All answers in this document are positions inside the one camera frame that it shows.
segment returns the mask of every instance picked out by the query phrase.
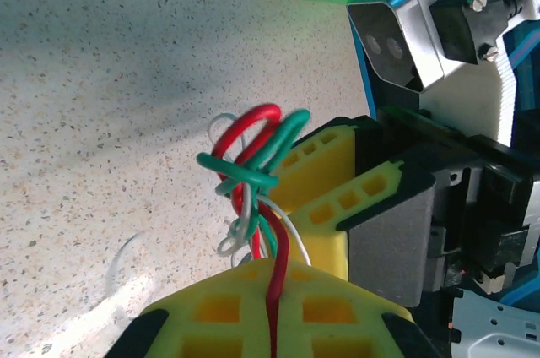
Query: white wire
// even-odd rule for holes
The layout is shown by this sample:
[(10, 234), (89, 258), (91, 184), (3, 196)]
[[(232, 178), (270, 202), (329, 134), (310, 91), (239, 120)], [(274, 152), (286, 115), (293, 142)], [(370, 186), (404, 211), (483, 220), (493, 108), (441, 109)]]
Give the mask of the white wire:
[[(232, 122), (235, 122), (238, 120), (238, 117), (232, 113), (221, 113), (220, 115), (217, 115), (214, 119), (210, 121), (207, 128), (208, 138), (210, 139), (210, 142), (212, 144), (216, 144), (218, 141), (218, 138), (216, 138), (213, 135), (213, 130), (218, 124), (218, 122), (221, 122), (222, 120), (229, 120)], [(240, 143), (242, 150), (247, 146), (246, 142), (246, 136), (244, 134), (241, 134), (240, 136)], [(234, 162), (233, 158), (228, 154), (224, 154), (223, 157), (228, 162)], [(238, 225), (234, 230), (232, 230), (232, 225), (235, 223), (234, 221), (231, 222), (231, 226), (229, 228), (229, 232), (227, 233), (227, 236), (218, 244), (218, 255), (220, 257), (228, 257), (230, 256), (230, 265), (231, 267), (235, 266), (235, 257), (238, 251), (243, 248), (245, 245), (249, 244), (248, 241), (245, 240), (246, 238), (246, 232), (248, 229), (248, 226), (250, 224), (250, 218), (251, 218), (251, 188), (249, 184), (243, 183), (242, 184), (242, 210), (240, 213)], [(232, 245), (224, 249), (224, 245), (228, 242), (231, 242)]]
[(287, 226), (289, 229), (290, 234), (293, 235), (294, 239), (296, 240), (298, 244), (298, 248), (300, 249), (300, 252), (302, 253), (302, 256), (304, 257), (305, 263), (311, 266), (311, 260), (310, 255), (308, 254), (307, 250), (305, 249), (304, 242), (300, 238), (300, 234), (298, 234), (298, 231), (296, 230), (296, 227), (294, 227), (293, 222), (290, 221), (290, 218), (287, 216), (287, 214), (281, 209), (277, 204), (275, 204), (272, 199), (270, 199), (267, 196), (264, 195), (257, 195), (256, 198), (266, 204), (270, 209), (272, 209), (274, 212), (276, 212), (279, 217), (281, 218), (281, 221), (284, 225)]
[[(222, 120), (230, 120), (232, 122), (236, 122), (238, 120), (238, 117), (232, 113), (221, 113), (210, 121), (207, 127), (207, 134), (212, 144), (216, 144), (216, 142), (218, 141), (218, 138), (213, 135), (213, 128), (216, 126), (216, 124), (218, 124), (218, 122), (221, 122)], [(240, 135), (240, 142), (242, 145), (242, 149), (247, 147), (246, 136), (244, 134)], [(228, 162), (234, 162), (233, 158), (229, 154), (225, 154), (223, 158)]]
[[(222, 120), (230, 120), (234, 122), (238, 120), (238, 117), (232, 113), (221, 113), (220, 115), (217, 115), (214, 119), (210, 121), (210, 123), (208, 124), (207, 133), (208, 133), (208, 138), (210, 138), (210, 141), (212, 142), (212, 144), (215, 144), (218, 141), (218, 139), (213, 135), (213, 128), (218, 122), (221, 122)], [(241, 141), (241, 148), (243, 150), (247, 146), (246, 136), (244, 134), (240, 136), (240, 141)], [(225, 154), (224, 159), (229, 162), (234, 162), (232, 157), (229, 154)], [(231, 237), (230, 236), (231, 229), (229, 229), (228, 235), (218, 244), (218, 255), (222, 257), (230, 256), (231, 267), (235, 266), (235, 257), (238, 251), (242, 247), (244, 247), (246, 244), (250, 244), (244, 240), (246, 236), (247, 228), (250, 223), (251, 201), (252, 201), (251, 188), (249, 184), (247, 183), (242, 184), (242, 199), (243, 199), (242, 211), (240, 213), (239, 222), (236, 227), (235, 235)], [(300, 238), (300, 234), (296, 230), (296, 227), (294, 227), (293, 222), (290, 221), (290, 218), (287, 216), (287, 214), (279, 206), (277, 206), (277, 204), (275, 204), (274, 201), (272, 201), (272, 199), (264, 195), (257, 195), (257, 199), (265, 203), (270, 209), (275, 211), (279, 215), (279, 217), (281, 217), (281, 221), (283, 221), (283, 223), (287, 226), (287, 228), (289, 229), (289, 232), (293, 235), (294, 239), (298, 243), (298, 247), (300, 249), (300, 252), (302, 253), (302, 256), (304, 257), (305, 263), (311, 266), (310, 255), (305, 249), (305, 245), (302, 239)], [(232, 246), (224, 250), (223, 247), (227, 242), (232, 242)], [(261, 240), (261, 252), (265, 258), (268, 258), (267, 245), (264, 242), (264, 240)]]

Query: screw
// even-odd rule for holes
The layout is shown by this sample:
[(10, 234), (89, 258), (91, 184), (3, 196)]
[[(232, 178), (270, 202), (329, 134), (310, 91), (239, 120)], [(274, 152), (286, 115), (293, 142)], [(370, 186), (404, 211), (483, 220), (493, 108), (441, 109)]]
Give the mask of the screw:
[(488, 0), (467, 0), (469, 8), (475, 12), (482, 12), (488, 5)]
[(496, 46), (487, 47), (487, 50), (485, 50), (485, 52), (482, 54), (482, 58), (488, 62), (494, 62), (498, 56), (499, 48)]

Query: red wire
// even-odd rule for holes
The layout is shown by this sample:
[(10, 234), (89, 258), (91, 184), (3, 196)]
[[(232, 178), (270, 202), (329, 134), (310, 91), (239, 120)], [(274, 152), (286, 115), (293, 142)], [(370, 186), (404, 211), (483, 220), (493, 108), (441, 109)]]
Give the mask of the red wire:
[[(267, 120), (261, 132), (253, 141), (236, 157), (235, 163), (238, 165), (248, 161), (267, 141), (276, 130), (281, 120), (281, 108), (274, 104), (266, 104), (254, 107), (244, 115), (234, 121), (227, 131), (219, 138), (212, 150), (212, 156), (223, 159), (230, 146), (248, 128)], [(219, 178), (224, 181), (227, 177), (219, 174)], [(242, 186), (235, 187), (230, 194), (231, 203), (235, 212), (240, 215), (242, 211)], [(253, 259), (261, 258), (261, 234), (257, 230), (251, 238), (251, 255)]]
[(265, 204), (260, 203), (261, 215), (276, 233), (278, 239), (278, 255), (273, 265), (272, 278), (267, 288), (267, 316), (270, 328), (270, 356), (278, 356), (278, 315), (279, 299), (284, 291), (287, 262), (289, 261), (289, 236), (278, 216)]
[[(272, 137), (281, 121), (281, 109), (274, 104), (266, 104), (254, 107), (238, 120), (236, 120), (219, 138), (213, 147), (212, 156), (223, 159), (229, 147), (241, 136), (249, 127), (261, 120), (267, 120), (261, 132), (255, 139), (236, 157), (235, 163), (238, 165), (248, 161), (269, 139)], [(221, 180), (226, 176), (219, 175)], [(240, 215), (242, 210), (242, 188), (241, 185), (235, 187), (231, 193), (231, 202), (235, 212)], [(289, 236), (279, 218), (265, 204), (259, 203), (261, 215), (268, 221), (278, 240), (278, 253), (275, 258), (272, 278), (268, 284), (266, 294), (266, 307), (268, 316), (268, 327), (270, 329), (270, 351), (271, 358), (278, 355), (278, 314), (279, 299), (283, 293), (285, 275), (287, 274), (287, 263), (289, 261)], [(253, 258), (260, 255), (261, 237), (259, 230), (251, 238), (251, 251)]]
[(261, 259), (261, 232), (257, 229), (251, 236), (251, 257)]

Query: electrical cable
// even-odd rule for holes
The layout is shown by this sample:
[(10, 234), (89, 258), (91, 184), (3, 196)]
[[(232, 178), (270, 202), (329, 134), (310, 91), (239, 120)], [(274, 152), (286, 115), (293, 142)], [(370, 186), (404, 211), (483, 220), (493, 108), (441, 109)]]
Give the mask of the electrical cable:
[(267, 244), (264, 241), (261, 241), (261, 254), (264, 258), (269, 258)]
[(289, 236), (285, 227), (279, 221), (273, 211), (266, 205), (261, 206), (261, 214), (268, 220), (268, 223), (276, 233), (278, 238), (278, 254), (273, 265), (272, 277), (267, 288), (266, 306), (268, 327), (270, 328), (270, 356), (278, 356), (278, 316), (279, 299), (284, 290), (285, 275), (287, 274), (287, 262), (289, 260)]
[[(212, 142), (213, 145), (215, 145), (217, 141), (219, 140), (218, 138), (215, 138), (215, 136), (213, 135), (214, 127), (218, 122), (221, 122), (222, 120), (229, 120), (229, 121), (235, 122), (236, 120), (238, 120), (238, 117), (232, 113), (222, 113), (220, 115), (217, 115), (214, 119), (212, 119), (212, 121), (210, 121), (210, 123), (208, 124), (207, 134), (208, 134), (208, 138), (210, 139), (210, 142)], [(240, 143), (241, 143), (242, 150), (245, 149), (247, 144), (246, 144), (246, 136), (243, 133), (240, 135)], [(232, 157), (227, 153), (224, 154), (223, 158), (224, 160), (227, 160), (231, 163), (234, 162)], [(218, 245), (219, 256), (227, 257), (228, 255), (230, 255), (231, 268), (235, 266), (236, 253), (244, 245), (248, 244), (245, 238), (246, 238), (247, 226), (249, 225), (249, 222), (251, 219), (251, 206), (250, 206), (251, 189), (250, 189), (250, 186), (246, 183), (242, 185), (242, 197), (246, 199), (246, 202), (243, 203), (245, 207), (242, 207), (239, 219), (233, 221), (230, 224), (228, 235)], [(232, 236), (235, 238), (233, 245), (229, 249), (223, 250), (224, 244), (229, 242)], [(253, 236), (256, 238), (255, 242), (261, 242), (260, 236), (258, 235), (258, 233), (254, 233)], [(260, 257), (260, 254), (258, 253), (258, 251), (252, 252), (252, 254), (253, 254), (252, 255), (253, 259), (258, 259)], [(267, 257), (266, 245), (265, 245), (265, 250), (263, 254)]]
[[(277, 357), (279, 300), (283, 293), (290, 245), (289, 235), (284, 226), (287, 223), (282, 224), (282, 221), (271, 207), (265, 204), (264, 200), (270, 200), (266, 198), (267, 191), (270, 187), (275, 187), (278, 184), (278, 181), (271, 179), (276, 177), (270, 174), (290, 151), (296, 137), (309, 118), (308, 111), (299, 110), (280, 121), (281, 109), (278, 106), (258, 106), (233, 122), (215, 143), (212, 154), (199, 154), (197, 156), (197, 162), (200, 165), (218, 172), (222, 182), (216, 187), (216, 193), (230, 196), (233, 208), (238, 215), (243, 210), (245, 211), (245, 203), (248, 200), (243, 188), (245, 185), (250, 186), (251, 195), (255, 196), (251, 198), (251, 216), (245, 238), (251, 238), (251, 250), (260, 252), (261, 244), (257, 244), (257, 238), (253, 236), (257, 233), (257, 227), (261, 226), (264, 233), (265, 224), (268, 224), (277, 237), (278, 247), (275, 252), (273, 251), (275, 260), (266, 294), (272, 358)], [(241, 137), (247, 128), (263, 120), (267, 122), (261, 132), (240, 152), (235, 163), (231, 164), (223, 160), (232, 143)], [(277, 211), (285, 215), (280, 208)]]
[(305, 263), (311, 266), (310, 255), (307, 252), (307, 249), (305, 248), (304, 242), (300, 238), (300, 234), (298, 233), (298, 230), (296, 230), (296, 227), (294, 227), (293, 222), (290, 220), (287, 214), (268, 196), (257, 195), (256, 198), (259, 199), (264, 204), (266, 204), (274, 213), (277, 213), (279, 215), (279, 217), (281, 218), (281, 222), (287, 227), (287, 229), (289, 230), (289, 233), (296, 240), (296, 243), (298, 244), (298, 248), (300, 249), (300, 252), (302, 253), (302, 257), (304, 257)]

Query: speckled floor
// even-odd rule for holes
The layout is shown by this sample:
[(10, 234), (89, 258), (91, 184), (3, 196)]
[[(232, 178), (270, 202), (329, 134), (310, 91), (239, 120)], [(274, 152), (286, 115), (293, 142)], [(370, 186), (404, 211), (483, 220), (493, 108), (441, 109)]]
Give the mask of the speckled floor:
[(0, 0), (0, 356), (102, 356), (226, 269), (231, 209), (195, 155), (213, 116), (265, 101), (311, 127), (366, 113), (344, 8)]

